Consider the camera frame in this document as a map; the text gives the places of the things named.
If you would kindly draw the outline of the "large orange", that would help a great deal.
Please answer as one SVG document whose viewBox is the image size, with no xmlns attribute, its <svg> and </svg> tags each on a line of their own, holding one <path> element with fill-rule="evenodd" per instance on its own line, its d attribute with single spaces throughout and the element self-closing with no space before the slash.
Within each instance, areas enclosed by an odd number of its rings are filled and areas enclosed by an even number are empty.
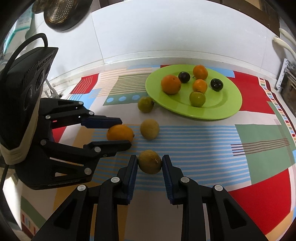
<svg viewBox="0 0 296 241">
<path fill-rule="evenodd" d="M 181 86 L 181 81 L 174 75 L 167 75 L 161 80 L 162 90 L 168 95 L 177 94 L 180 91 Z"/>
<path fill-rule="evenodd" d="M 108 129 L 106 133 L 108 141 L 133 141 L 134 133 L 126 125 L 115 125 Z"/>
</svg>

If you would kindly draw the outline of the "tan round fruit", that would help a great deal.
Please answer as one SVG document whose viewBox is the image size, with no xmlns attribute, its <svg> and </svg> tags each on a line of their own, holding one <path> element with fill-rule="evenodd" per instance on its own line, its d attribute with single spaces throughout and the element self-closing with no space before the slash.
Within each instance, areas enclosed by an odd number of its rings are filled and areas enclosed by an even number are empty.
<svg viewBox="0 0 296 241">
<path fill-rule="evenodd" d="M 159 134 L 159 124 L 154 119 L 146 119 L 140 125 L 140 133 L 146 140 L 154 140 Z"/>
<path fill-rule="evenodd" d="M 138 156 L 138 165 L 144 173 L 153 175 L 160 172 L 162 160 L 153 150 L 145 150 Z"/>
</svg>

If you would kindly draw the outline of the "green fruit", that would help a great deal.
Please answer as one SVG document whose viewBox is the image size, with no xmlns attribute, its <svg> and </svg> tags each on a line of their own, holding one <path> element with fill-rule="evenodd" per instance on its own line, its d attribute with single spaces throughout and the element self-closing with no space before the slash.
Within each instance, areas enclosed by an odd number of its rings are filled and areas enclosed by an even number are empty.
<svg viewBox="0 0 296 241">
<path fill-rule="evenodd" d="M 150 113 L 154 107 L 154 101 L 149 96 L 142 97 L 137 104 L 142 113 Z"/>
</svg>

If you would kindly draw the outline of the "dark plum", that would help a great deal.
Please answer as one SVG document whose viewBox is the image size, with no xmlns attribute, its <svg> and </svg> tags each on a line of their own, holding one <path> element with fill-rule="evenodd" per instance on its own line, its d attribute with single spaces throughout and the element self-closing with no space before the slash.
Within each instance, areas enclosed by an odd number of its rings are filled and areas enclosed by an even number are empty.
<svg viewBox="0 0 296 241">
<path fill-rule="evenodd" d="M 223 89 L 224 84 L 223 82 L 218 78 L 213 78 L 210 82 L 211 88 L 217 92 Z"/>
<path fill-rule="evenodd" d="M 183 71 L 178 74 L 178 78 L 182 83 L 188 83 L 191 79 L 191 76 L 189 75 L 189 73 Z"/>
</svg>

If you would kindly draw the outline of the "yellow-green fruit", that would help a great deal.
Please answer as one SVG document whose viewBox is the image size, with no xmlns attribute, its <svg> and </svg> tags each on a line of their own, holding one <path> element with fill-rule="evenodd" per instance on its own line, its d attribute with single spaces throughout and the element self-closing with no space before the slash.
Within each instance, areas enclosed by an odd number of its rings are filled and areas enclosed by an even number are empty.
<svg viewBox="0 0 296 241">
<path fill-rule="evenodd" d="M 204 105 L 206 97 L 201 92 L 193 91 L 189 96 L 189 100 L 192 106 L 200 108 Z"/>
</svg>

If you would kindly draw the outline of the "small orange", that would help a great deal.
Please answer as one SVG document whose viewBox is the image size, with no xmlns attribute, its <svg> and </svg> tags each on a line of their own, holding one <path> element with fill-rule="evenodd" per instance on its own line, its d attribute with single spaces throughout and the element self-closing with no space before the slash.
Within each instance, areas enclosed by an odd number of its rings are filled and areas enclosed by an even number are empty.
<svg viewBox="0 0 296 241">
<path fill-rule="evenodd" d="M 193 83 L 193 91 L 204 94 L 207 91 L 208 84 L 203 79 L 197 79 Z"/>
</svg>

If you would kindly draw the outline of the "small orange mandarin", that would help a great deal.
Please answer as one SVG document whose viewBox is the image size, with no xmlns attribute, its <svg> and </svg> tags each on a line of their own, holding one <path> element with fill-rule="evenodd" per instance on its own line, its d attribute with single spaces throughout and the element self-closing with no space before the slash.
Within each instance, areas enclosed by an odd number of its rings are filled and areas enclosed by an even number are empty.
<svg viewBox="0 0 296 241">
<path fill-rule="evenodd" d="M 196 65 L 193 68 L 193 74 L 196 79 L 206 80 L 206 78 L 208 77 L 208 71 L 203 65 Z"/>
</svg>

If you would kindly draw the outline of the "colourful patterned table mat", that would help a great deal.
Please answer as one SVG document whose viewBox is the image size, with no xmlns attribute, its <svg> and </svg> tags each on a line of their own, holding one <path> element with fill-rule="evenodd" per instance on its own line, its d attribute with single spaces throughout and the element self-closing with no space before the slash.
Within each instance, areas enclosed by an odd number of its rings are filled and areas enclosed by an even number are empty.
<svg viewBox="0 0 296 241">
<path fill-rule="evenodd" d="M 225 69 L 240 90 L 242 106 L 232 117 L 198 121 L 155 105 L 141 113 L 137 100 L 147 95 L 145 81 L 162 66 L 129 67 L 82 77 L 63 99 L 78 100 L 96 114 L 117 116 L 134 132 L 132 147 L 101 159 L 90 187 L 101 184 L 125 166 L 130 155 L 153 150 L 170 155 L 185 176 L 200 185 L 222 185 L 245 209 L 268 240 L 280 240 L 295 220 L 295 120 L 289 118 L 273 87 L 257 76 Z M 148 141 L 140 124 L 152 118 L 159 135 Z M 23 187 L 20 223 L 33 236 L 74 187 L 33 191 Z M 167 199 L 161 172 L 137 173 L 129 206 L 119 206 L 120 240 L 180 240 L 182 206 Z"/>
</svg>

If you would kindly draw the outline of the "black frying pan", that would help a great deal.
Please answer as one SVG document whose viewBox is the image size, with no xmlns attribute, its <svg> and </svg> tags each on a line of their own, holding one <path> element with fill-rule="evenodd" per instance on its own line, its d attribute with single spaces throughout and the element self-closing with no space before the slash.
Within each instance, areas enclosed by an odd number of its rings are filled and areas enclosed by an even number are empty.
<svg viewBox="0 0 296 241">
<path fill-rule="evenodd" d="M 92 0 L 50 1 L 44 10 L 46 25 L 55 31 L 65 31 L 77 25 L 88 13 Z"/>
</svg>

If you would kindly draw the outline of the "green plate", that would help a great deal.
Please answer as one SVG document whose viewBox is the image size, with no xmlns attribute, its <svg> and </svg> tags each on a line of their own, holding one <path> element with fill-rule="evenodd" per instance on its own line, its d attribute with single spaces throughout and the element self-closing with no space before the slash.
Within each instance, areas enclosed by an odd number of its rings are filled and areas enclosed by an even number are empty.
<svg viewBox="0 0 296 241">
<path fill-rule="evenodd" d="M 242 106 L 242 94 L 238 87 L 224 74 L 207 68 L 208 76 L 199 81 L 204 93 L 194 92 L 196 78 L 193 74 L 194 65 L 177 64 L 162 67 L 151 73 L 145 89 L 149 97 L 163 108 L 174 113 L 201 120 L 221 120 L 236 114 Z M 163 79 L 170 81 L 181 72 L 187 72 L 190 80 L 181 83 L 180 90 L 175 94 L 167 94 L 162 88 Z"/>
</svg>

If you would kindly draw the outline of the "green white carton box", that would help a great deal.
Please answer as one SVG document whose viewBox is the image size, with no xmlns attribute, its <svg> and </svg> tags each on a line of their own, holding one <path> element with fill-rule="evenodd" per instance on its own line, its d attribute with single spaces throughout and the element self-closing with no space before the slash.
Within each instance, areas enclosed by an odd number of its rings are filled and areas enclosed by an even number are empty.
<svg viewBox="0 0 296 241">
<path fill-rule="evenodd" d="M 26 40 L 26 33 L 31 27 L 32 5 L 16 20 L 4 40 L 4 54 L 14 53 Z"/>
</svg>

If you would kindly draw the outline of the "small brass saucepan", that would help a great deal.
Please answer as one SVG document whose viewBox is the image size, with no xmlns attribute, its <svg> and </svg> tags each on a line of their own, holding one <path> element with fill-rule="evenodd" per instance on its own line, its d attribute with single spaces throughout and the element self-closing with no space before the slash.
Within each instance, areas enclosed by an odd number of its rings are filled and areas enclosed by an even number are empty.
<svg viewBox="0 0 296 241">
<path fill-rule="evenodd" d="M 47 0 L 35 0 L 32 5 L 32 13 L 39 14 L 47 8 Z"/>
</svg>

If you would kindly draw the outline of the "cream handled pan lower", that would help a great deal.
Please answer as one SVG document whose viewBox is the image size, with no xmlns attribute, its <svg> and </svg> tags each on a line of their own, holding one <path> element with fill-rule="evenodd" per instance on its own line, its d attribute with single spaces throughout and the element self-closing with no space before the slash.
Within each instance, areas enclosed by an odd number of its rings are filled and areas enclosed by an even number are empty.
<svg viewBox="0 0 296 241">
<path fill-rule="evenodd" d="M 281 47 L 287 49 L 292 54 L 293 58 L 296 59 L 295 51 L 293 51 L 292 47 L 288 43 L 278 37 L 273 37 L 273 41 Z"/>
</svg>

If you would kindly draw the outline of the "cream handled pan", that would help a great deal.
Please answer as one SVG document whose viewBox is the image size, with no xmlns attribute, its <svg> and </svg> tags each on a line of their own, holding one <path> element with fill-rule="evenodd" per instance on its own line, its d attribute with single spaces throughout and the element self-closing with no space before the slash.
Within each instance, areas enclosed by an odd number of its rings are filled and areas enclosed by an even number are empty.
<svg viewBox="0 0 296 241">
<path fill-rule="evenodd" d="M 281 47 L 287 49 L 292 54 L 293 58 L 296 59 L 295 51 L 293 51 L 292 47 L 288 43 L 278 37 L 273 37 L 273 41 Z"/>
<path fill-rule="evenodd" d="M 296 40 L 292 35 L 290 35 L 286 30 L 279 28 L 280 33 L 284 35 L 290 42 L 292 42 L 294 45 L 296 45 Z"/>
</svg>

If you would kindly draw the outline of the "cream handled pan upper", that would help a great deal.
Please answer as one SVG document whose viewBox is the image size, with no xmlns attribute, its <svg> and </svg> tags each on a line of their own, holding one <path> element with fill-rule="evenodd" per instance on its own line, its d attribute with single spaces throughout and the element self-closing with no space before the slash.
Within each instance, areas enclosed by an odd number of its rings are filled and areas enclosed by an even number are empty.
<svg viewBox="0 0 296 241">
<path fill-rule="evenodd" d="M 294 45 L 296 45 L 296 40 L 292 35 L 290 35 L 286 30 L 279 28 L 280 33 L 284 35 L 290 42 L 292 42 Z"/>
</svg>

